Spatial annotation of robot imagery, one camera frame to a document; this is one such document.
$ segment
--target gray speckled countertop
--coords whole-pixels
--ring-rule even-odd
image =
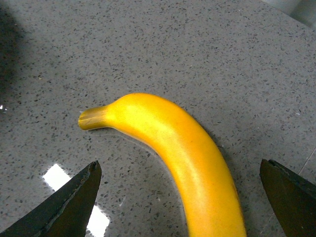
[[[52,165],[72,176],[97,159],[105,236],[187,236],[160,158],[77,125],[86,108],[148,92],[220,147],[248,236],[284,236],[259,167],[273,158],[316,182],[315,58],[316,33],[259,0],[1,0],[0,231],[53,193],[42,177]]]

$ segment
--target banana peel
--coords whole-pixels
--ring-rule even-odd
[[[84,111],[79,127],[111,127],[150,146],[179,190],[190,237],[245,237],[238,194],[219,149],[207,132],[173,102],[132,93]]]

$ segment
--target countertop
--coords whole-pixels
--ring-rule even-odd
[[[0,1],[0,231],[99,160],[105,236],[187,236],[157,154],[80,112],[131,92],[167,98],[220,148],[249,237],[284,236],[259,177],[274,159],[316,183],[316,33],[259,0]]]

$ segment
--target banana stem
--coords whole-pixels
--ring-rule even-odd
[[[78,125],[82,130],[91,130],[106,127],[104,116],[107,112],[107,106],[91,108],[84,111],[78,120]]]

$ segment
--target banana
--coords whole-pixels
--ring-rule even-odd
[[[179,190],[190,237],[245,237],[238,194],[213,140],[186,111],[164,98],[132,93],[84,111],[79,127],[115,128],[150,146]]]

